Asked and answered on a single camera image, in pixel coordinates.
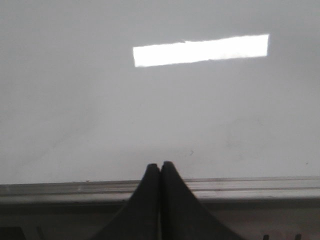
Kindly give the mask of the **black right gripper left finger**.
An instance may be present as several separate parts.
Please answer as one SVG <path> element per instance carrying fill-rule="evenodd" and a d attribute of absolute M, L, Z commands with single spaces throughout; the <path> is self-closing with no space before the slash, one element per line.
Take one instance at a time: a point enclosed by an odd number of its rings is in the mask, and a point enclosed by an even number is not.
<path fill-rule="evenodd" d="M 143 178 L 123 208 L 92 240 L 156 240 L 160 203 L 160 170 L 147 165 Z"/>

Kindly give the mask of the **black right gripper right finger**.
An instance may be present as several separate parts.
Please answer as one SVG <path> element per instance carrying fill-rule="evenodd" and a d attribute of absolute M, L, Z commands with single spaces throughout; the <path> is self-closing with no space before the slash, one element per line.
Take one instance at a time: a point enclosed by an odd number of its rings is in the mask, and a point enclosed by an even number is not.
<path fill-rule="evenodd" d="M 164 240 L 241 240 L 199 202 L 174 164 L 161 168 L 161 233 Z"/>

